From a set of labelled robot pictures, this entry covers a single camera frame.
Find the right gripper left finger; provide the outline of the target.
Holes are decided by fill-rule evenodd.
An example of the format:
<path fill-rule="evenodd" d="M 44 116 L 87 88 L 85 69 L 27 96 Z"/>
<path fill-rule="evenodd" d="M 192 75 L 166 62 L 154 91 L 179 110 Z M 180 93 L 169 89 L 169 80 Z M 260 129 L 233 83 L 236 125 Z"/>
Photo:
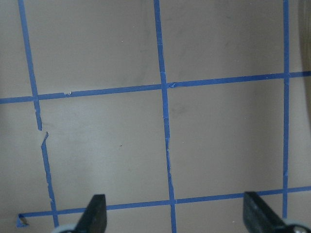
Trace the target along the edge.
<path fill-rule="evenodd" d="M 94 195 L 74 228 L 75 233 L 104 233 L 107 228 L 105 194 Z"/>

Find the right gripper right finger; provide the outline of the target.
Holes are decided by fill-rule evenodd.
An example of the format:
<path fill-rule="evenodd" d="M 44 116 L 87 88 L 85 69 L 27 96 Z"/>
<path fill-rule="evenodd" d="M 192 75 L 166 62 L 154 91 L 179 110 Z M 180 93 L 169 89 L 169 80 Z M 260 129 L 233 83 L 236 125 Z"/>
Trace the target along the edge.
<path fill-rule="evenodd" d="M 243 223 L 249 233 L 291 233 L 287 225 L 256 193 L 244 192 Z"/>

